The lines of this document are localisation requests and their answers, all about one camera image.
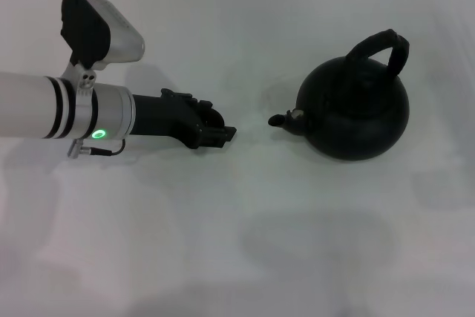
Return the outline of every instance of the green light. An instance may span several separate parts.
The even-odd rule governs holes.
[[[100,139],[101,137],[104,137],[107,133],[105,130],[99,129],[96,130],[94,133],[92,133],[92,138],[93,139]]]

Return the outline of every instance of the cable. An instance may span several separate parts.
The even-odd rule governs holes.
[[[104,150],[103,148],[91,148],[91,155],[96,156],[117,156],[118,154],[122,153],[125,148],[125,139],[122,140],[122,146],[120,147],[119,151],[112,152],[111,150]]]
[[[113,152],[111,156],[116,156],[124,151],[125,148],[125,139],[122,139],[122,146],[120,147],[119,151]]]

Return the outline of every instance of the teapot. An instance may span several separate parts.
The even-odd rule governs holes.
[[[388,65],[371,56],[392,48]],[[409,99],[399,78],[409,42],[394,30],[365,39],[345,57],[318,66],[303,82],[295,109],[269,125],[305,136],[320,152],[357,161],[389,150],[409,120]]]

